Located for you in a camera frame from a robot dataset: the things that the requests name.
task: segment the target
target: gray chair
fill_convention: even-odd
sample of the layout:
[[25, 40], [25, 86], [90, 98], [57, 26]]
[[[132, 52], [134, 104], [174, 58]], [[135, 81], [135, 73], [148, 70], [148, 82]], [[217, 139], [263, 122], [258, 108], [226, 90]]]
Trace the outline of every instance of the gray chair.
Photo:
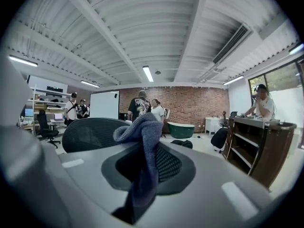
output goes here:
[[115, 129], [129, 126], [122, 120], [110, 118], [84, 118], [73, 121], [62, 137], [67, 153], [107, 148], [117, 145], [113, 139]]

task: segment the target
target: whiteboard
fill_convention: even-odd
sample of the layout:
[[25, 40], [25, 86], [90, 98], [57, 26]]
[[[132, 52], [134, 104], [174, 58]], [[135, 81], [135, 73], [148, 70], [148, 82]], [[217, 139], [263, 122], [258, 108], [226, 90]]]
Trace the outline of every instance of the whiteboard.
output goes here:
[[91, 94], [90, 117], [118, 119], [119, 91]]

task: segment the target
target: floor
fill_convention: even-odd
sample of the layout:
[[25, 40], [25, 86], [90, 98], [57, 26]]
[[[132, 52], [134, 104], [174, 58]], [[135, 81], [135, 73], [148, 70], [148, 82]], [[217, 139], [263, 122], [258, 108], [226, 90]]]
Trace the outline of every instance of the floor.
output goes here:
[[[209, 136], [209, 134], [206, 133], [195, 133], [191, 138], [188, 139], [181, 139], [181, 140], [189, 140], [193, 144], [193, 150], [207, 153], [213, 156], [216, 156], [218, 158], [221, 158], [224, 160], [224, 157], [222, 154], [219, 154], [218, 151], [214, 150], [213, 145], [211, 144], [211, 138], [213, 135]], [[62, 136], [59, 136], [56, 138], [56, 140], [61, 141]], [[170, 134], [166, 134], [165, 137], [161, 138], [161, 141], [164, 142], [172, 142], [175, 140]], [[58, 149], [56, 149], [57, 154], [63, 154], [66, 153], [65, 150], [62, 147], [62, 144], [57, 144]], [[292, 153], [290, 153], [280, 171], [277, 178], [271, 185], [269, 191], [270, 195], [273, 198], [276, 198], [280, 194], [287, 192], [293, 187], [293, 184], [295, 183], [296, 179], [299, 176], [299, 173], [302, 169], [304, 163], [304, 150], [301, 149], [295, 149]]]

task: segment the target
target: man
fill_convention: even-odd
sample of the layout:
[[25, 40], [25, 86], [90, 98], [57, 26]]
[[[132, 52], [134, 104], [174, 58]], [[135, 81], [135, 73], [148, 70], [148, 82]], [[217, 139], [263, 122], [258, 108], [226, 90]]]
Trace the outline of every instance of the man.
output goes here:
[[74, 104], [76, 97], [76, 93], [72, 93], [71, 100], [66, 103], [64, 111], [64, 116], [67, 119], [66, 126], [69, 126], [73, 121], [76, 120], [76, 108]]
[[151, 105], [148, 100], [146, 100], [147, 93], [141, 90], [138, 97], [132, 99], [129, 110], [128, 110], [128, 120], [132, 119], [132, 122], [140, 115], [151, 111]]
[[83, 99], [80, 100], [80, 105], [78, 106], [78, 119], [84, 118], [85, 114], [87, 112], [85, 101]]
[[270, 121], [274, 118], [274, 101], [268, 96], [268, 90], [265, 85], [260, 84], [256, 89], [256, 100], [252, 107], [245, 112], [245, 115], [253, 113], [256, 109], [257, 117]]

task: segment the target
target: ceiling light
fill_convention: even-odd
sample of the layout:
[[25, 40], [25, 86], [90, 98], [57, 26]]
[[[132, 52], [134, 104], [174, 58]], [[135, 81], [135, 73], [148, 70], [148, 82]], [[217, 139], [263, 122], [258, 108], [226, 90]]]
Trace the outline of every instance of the ceiling light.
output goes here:
[[12, 56], [12, 55], [10, 55], [9, 58], [10, 58], [11, 60], [13, 60], [13, 61], [20, 62], [20, 63], [24, 63], [24, 64], [27, 64], [27, 65], [30, 65], [30, 66], [34, 66], [34, 67], [37, 67], [37, 66], [38, 66], [37, 63], [33, 63], [33, 62], [30, 62], [30, 61], [21, 59], [21, 58], [19, 58], [19, 57], [14, 57], [14, 56]]
[[153, 78], [152, 78], [152, 75], [151, 75], [151, 72], [150, 72], [150, 69], [149, 69], [149, 66], [143, 66], [143, 70], [144, 70], [145, 74], [147, 75], [148, 80], [150, 82], [154, 82]]
[[304, 44], [300, 44], [297, 47], [295, 47], [294, 49], [289, 51], [289, 55], [292, 55], [294, 53], [297, 53], [298, 51], [302, 50], [304, 48]]
[[81, 83], [86, 84], [86, 85], [89, 85], [89, 86], [93, 86], [93, 87], [99, 88], [98, 85], [93, 85], [93, 84], [91, 84], [91, 83], [89, 83], [89, 82], [86, 82], [86, 81], [83, 81], [83, 80], [81, 80]]
[[224, 83], [223, 85], [229, 85], [229, 84], [231, 84], [231, 83], [233, 83], [233, 82], [238, 81], [239, 79], [241, 79], [241, 78], [243, 78], [243, 77], [244, 77], [244, 76], [237, 77], [237, 78], [235, 78], [235, 79], [232, 79], [232, 80], [230, 80], [230, 81]]

